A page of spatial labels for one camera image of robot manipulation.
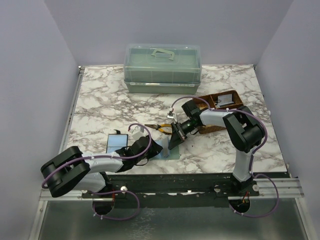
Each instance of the wooden tray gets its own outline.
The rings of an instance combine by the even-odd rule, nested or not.
[[[218,96],[227,95],[227,94],[232,94],[233,104],[225,105],[223,107],[217,107],[216,102],[218,100]],[[229,91],[209,94],[209,95],[205,95],[205,96],[199,96],[199,98],[206,100],[209,103],[210,108],[214,108],[214,109],[226,109],[226,108],[237,109],[237,108],[244,105],[244,103],[242,102],[242,100],[236,90],[229,90]],[[204,109],[207,107],[207,104],[205,104],[203,101],[201,101],[199,99],[194,98],[193,101],[200,109]],[[209,133],[213,133],[213,132],[217,132],[217,131],[221,131],[221,130],[225,130],[225,129],[226,129],[225,127],[216,126],[216,125],[207,125],[207,126],[199,126],[198,127],[200,134],[209,134]]]

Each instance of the marble surface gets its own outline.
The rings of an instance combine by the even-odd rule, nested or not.
[[[256,154],[255,172],[283,172],[286,166],[252,65],[204,65],[196,96],[236,90],[243,103],[258,116],[268,130],[268,141]],[[129,93],[122,65],[86,67],[67,146],[79,146],[82,152],[105,153],[108,134],[114,129],[128,133],[131,123],[170,123],[167,113],[179,94]],[[178,121],[187,119],[181,105],[174,109]],[[165,135],[151,129],[152,138]],[[179,160],[153,160],[121,174],[231,173],[235,148],[226,130],[190,135],[179,146]]]

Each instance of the teal storage box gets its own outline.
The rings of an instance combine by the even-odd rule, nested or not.
[[[130,93],[195,94],[201,82],[200,47],[129,44],[123,67]]]

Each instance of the white wall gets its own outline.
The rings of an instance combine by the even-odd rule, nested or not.
[[[78,67],[42,0],[0,2],[0,239],[28,239]]]
[[[204,64],[257,64],[293,0],[45,0],[79,65],[129,43],[200,45]]]
[[[320,1],[295,0],[256,73],[289,170],[320,236]]]

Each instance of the orange pliers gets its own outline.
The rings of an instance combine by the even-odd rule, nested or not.
[[[165,135],[171,135],[172,134],[172,131],[166,131],[166,130],[163,130],[162,128],[172,128],[171,127],[171,124],[145,124],[146,127],[148,128],[152,128],[152,129],[155,129],[155,130],[158,130],[159,132],[165,134]]]

